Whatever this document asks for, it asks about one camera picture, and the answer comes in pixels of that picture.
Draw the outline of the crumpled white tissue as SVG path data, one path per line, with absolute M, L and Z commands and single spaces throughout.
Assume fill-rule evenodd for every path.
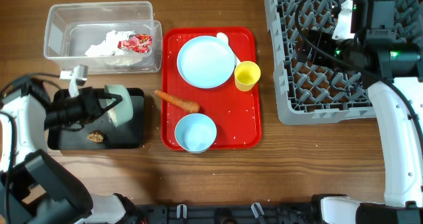
M 134 31 L 115 31 L 106 34 L 106 38 L 98 45 L 91 45 L 85 52 L 88 57 L 106 56 L 105 64 L 115 66 L 129 66 L 141 61 L 134 52 L 118 48 L 118 42 L 128 40 Z

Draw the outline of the clear plastic waste bin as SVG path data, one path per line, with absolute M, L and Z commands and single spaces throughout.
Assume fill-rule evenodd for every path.
M 112 32 L 146 34 L 153 42 L 144 54 L 85 54 Z M 161 68 L 162 37 L 161 23 L 153 18 L 153 6 L 148 1 L 53 5 L 46 22 L 44 57 L 62 71 L 86 65 L 90 74 L 156 73 Z

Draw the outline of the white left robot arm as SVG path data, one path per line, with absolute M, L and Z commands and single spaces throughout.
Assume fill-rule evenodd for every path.
M 134 117 L 122 85 L 61 92 L 53 102 L 46 73 L 23 75 L 1 90 L 1 215 L 7 223 L 144 223 L 145 215 L 121 194 L 97 196 L 47 152 L 46 130 L 85 127 L 113 112 L 118 128 Z

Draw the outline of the large light blue plate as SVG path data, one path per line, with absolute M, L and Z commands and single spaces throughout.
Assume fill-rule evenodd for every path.
M 189 85 L 212 89 L 232 76 L 235 54 L 228 43 L 215 36 L 197 36 L 181 47 L 176 66 Z

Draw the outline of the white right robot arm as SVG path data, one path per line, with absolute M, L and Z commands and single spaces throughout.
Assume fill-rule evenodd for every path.
M 301 34 L 301 60 L 357 71 L 375 110 L 385 163 L 384 204 L 344 195 L 316 195 L 319 223 L 422 222 L 422 56 L 416 44 L 387 38 L 335 42 L 309 30 Z

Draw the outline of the red plastic tray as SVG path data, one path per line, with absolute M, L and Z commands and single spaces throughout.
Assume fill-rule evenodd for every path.
M 199 89 L 180 76 L 176 60 L 181 47 L 197 36 L 225 33 L 229 46 L 241 60 L 256 61 L 253 33 L 242 26 L 209 28 L 174 28 L 163 37 L 161 90 L 184 100 L 197 102 L 200 113 L 209 116 L 217 126 L 217 137 L 212 149 L 247 149 L 262 138 L 262 122 L 258 85 L 242 92 L 230 77 L 214 89 Z

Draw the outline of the grey dishwasher rack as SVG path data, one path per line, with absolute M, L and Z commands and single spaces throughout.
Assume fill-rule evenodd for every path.
M 336 3 L 332 0 L 264 0 L 267 29 L 274 54 L 274 86 L 278 117 L 286 125 L 330 124 L 372 118 L 374 109 L 360 74 L 344 71 L 326 57 L 310 52 L 297 56 L 303 44 L 296 24 L 334 34 Z M 422 45 L 422 0 L 394 0 L 392 33 L 400 42 Z

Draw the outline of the small light blue bowl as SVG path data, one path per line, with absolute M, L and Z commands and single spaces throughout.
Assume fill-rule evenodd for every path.
M 176 142 L 189 153 L 203 153 L 214 143 L 217 126 L 205 114 L 194 113 L 181 118 L 174 129 Z

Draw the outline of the yellow plastic cup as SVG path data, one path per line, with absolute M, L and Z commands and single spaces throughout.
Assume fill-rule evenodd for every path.
M 234 70 L 235 86 L 243 92 L 251 90 L 261 76 L 259 66 L 252 61 L 243 61 Z

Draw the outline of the white plastic spoon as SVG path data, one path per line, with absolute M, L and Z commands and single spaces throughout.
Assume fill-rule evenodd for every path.
M 218 32 L 218 33 L 216 34 L 216 37 L 217 37 L 218 39 L 220 39 L 221 41 L 225 42 L 226 44 L 229 44 L 229 38 L 227 37 L 227 35 L 226 35 L 225 33 L 223 33 L 223 32 Z M 234 57 L 235 57 L 235 67 L 237 67 L 237 66 L 241 63 L 241 61 L 240 61 L 240 60 L 239 60 L 239 58 L 236 56 L 235 52 L 234 52 L 234 51 L 232 51 L 232 52 L 233 52 Z

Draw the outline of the black waste tray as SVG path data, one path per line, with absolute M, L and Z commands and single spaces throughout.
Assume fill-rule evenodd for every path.
M 95 150 L 95 149 L 135 149 L 143 141 L 144 92 L 129 88 L 132 100 L 133 117 L 130 121 L 115 127 L 107 114 L 79 131 L 50 129 L 47 145 L 53 150 Z M 91 132 L 100 132 L 104 140 L 96 143 L 88 139 Z

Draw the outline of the orange carrot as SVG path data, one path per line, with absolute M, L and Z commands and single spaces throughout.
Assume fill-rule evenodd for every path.
M 192 114 L 198 113 L 200 111 L 200 105 L 196 102 L 189 100 L 183 100 L 179 97 L 173 96 L 171 94 L 165 93 L 163 91 L 155 90 L 154 93 L 160 97 L 162 100 L 180 108 L 181 110 Z

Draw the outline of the green bowl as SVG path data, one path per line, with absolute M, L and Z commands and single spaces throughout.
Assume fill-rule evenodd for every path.
M 122 97 L 122 101 L 107 112 L 114 126 L 118 127 L 129 122 L 133 118 L 134 110 L 127 88 L 123 85 L 105 85 L 104 91 Z

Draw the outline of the red snack wrapper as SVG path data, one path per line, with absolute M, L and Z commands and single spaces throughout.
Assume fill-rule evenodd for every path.
M 127 40 L 119 41 L 118 48 L 129 50 L 139 54 L 146 54 L 150 51 L 153 43 L 153 37 L 146 34 L 134 34 Z

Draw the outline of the brown food scrap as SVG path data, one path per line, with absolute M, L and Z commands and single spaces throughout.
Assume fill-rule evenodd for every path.
M 94 143 L 102 143 L 106 139 L 106 135 L 101 131 L 92 131 L 87 135 L 87 139 Z

